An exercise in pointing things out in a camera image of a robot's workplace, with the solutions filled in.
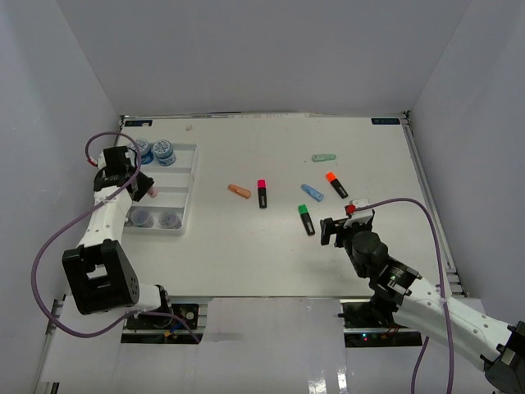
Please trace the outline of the blue lidded jar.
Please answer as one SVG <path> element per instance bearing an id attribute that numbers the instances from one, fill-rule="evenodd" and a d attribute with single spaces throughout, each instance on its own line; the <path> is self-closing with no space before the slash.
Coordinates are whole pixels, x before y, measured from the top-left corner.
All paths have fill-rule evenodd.
<path id="1" fill-rule="evenodd" d="M 153 162 L 154 154 L 151 149 L 151 144 L 143 138 L 138 138 L 135 140 L 135 144 L 130 143 L 129 147 L 135 150 L 135 147 L 139 147 L 139 156 L 142 165 L 147 165 Z"/>
<path id="2" fill-rule="evenodd" d="M 152 146 L 152 151 L 161 166 L 168 167 L 176 161 L 174 149 L 168 140 L 156 141 Z"/>

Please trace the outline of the green cap black highlighter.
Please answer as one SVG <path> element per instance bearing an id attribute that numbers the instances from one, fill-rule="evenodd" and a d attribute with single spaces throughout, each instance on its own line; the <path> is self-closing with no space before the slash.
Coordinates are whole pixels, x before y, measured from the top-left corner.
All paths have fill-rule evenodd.
<path id="1" fill-rule="evenodd" d="M 304 230 L 306 231 L 307 235 L 313 236 L 315 234 L 315 228 L 314 228 L 313 221 L 311 219 L 307 206 L 305 204 L 299 205 L 298 212 L 299 212 L 301 222 L 303 223 Z"/>

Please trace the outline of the blue stapler case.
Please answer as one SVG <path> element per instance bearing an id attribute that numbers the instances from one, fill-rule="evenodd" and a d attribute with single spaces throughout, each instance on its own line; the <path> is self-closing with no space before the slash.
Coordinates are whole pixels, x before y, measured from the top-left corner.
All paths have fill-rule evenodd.
<path id="1" fill-rule="evenodd" d="M 302 184 L 301 190 L 305 192 L 308 196 L 315 199 L 317 202 L 322 202 L 324 199 L 324 194 L 314 189 L 308 184 Z"/>

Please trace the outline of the clear jar of clips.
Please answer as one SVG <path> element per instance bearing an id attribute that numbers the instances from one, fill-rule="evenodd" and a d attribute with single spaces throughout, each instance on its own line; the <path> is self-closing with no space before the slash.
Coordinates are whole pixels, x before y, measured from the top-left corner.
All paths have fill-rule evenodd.
<path id="1" fill-rule="evenodd" d="M 132 227 L 152 228 L 154 219 L 148 210 L 136 208 L 130 213 L 130 223 Z"/>

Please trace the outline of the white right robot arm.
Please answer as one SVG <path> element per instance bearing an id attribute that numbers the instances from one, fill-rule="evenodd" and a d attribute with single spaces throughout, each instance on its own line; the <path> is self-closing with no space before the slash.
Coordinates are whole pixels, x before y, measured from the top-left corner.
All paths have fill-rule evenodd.
<path id="1" fill-rule="evenodd" d="M 524 323 L 492 318 L 453 297 L 445 298 L 417 270 L 390 256 L 372 230 L 374 215 L 325 218 L 321 243 L 345 250 L 357 276 L 368 281 L 372 321 L 411 328 L 447 346 L 484 373 L 503 393 L 524 391 Z"/>

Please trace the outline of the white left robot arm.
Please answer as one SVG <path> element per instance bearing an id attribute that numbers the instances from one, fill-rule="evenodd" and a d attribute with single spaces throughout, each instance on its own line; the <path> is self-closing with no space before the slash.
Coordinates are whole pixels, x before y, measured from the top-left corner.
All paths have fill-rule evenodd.
<path id="1" fill-rule="evenodd" d="M 94 178 L 95 210 L 77 247 L 63 253 L 62 265 L 81 314 L 144 311 L 154 327 L 163 328 L 174 310 L 165 289 L 141 284 L 121 246 L 131 205 L 153 188 L 153 178 L 142 172 L 131 177 L 135 158 L 136 152 L 125 146 L 103 150 Z"/>

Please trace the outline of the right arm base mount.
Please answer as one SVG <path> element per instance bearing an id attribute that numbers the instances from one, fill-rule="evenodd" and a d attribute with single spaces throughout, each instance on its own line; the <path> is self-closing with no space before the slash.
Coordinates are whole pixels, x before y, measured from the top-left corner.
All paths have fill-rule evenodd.
<path id="1" fill-rule="evenodd" d="M 367 300 L 342 302 L 338 317 L 343 319 L 343 333 L 347 349 L 422 345 L 422 336 L 419 332 L 374 317 Z"/>

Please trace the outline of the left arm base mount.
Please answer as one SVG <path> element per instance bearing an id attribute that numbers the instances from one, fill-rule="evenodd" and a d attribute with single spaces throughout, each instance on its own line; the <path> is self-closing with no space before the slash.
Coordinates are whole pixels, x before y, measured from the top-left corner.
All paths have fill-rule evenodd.
<path id="1" fill-rule="evenodd" d="M 149 345 L 198 345 L 203 337 L 199 322 L 200 305 L 175 303 L 155 315 L 140 314 L 128 318 L 121 343 Z"/>

